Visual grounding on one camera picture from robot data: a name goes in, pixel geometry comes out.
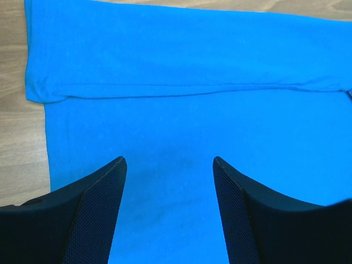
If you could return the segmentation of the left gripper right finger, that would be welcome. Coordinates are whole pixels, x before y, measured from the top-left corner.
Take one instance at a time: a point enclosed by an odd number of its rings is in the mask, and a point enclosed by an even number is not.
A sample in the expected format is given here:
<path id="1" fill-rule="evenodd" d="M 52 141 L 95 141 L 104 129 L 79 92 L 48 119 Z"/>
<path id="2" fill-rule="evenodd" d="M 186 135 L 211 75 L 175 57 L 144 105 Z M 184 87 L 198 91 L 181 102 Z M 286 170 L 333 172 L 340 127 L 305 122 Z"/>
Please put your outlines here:
<path id="1" fill-rule="evenodd" d="M 300 201 L 220 157 L 213 177 L 230 263 L 351 263 L 351 200 Z"/>

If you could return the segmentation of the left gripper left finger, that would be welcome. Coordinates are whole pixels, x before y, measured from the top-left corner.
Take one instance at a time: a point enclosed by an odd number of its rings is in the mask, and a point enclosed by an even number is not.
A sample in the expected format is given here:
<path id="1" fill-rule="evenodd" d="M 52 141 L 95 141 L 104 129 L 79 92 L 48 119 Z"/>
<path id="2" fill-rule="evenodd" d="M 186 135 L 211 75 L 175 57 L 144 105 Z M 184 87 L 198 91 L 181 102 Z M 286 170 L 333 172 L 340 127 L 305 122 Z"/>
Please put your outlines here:
<path id="1" fill-rule="evenodd" d="M 22 205 L 1 207 L 1 263 L 107 263 L 127 176 L 118 157 Z"/>

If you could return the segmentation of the blue t shirt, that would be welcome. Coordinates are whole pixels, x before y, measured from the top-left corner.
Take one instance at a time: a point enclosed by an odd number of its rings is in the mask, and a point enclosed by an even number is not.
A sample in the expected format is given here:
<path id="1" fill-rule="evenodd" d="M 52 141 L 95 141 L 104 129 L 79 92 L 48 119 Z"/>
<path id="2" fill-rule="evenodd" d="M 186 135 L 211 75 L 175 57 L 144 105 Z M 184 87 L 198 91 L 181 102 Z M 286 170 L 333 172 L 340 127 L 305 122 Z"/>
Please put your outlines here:
<path id="1" fill-rule="evenodd" d="M 219 156 L 270 188 L 351 197 L 351 22 L 99 1 L 25 1 L 26 98 L 51 190 L 122 156 L 110 263 L 227 263 Z"/>

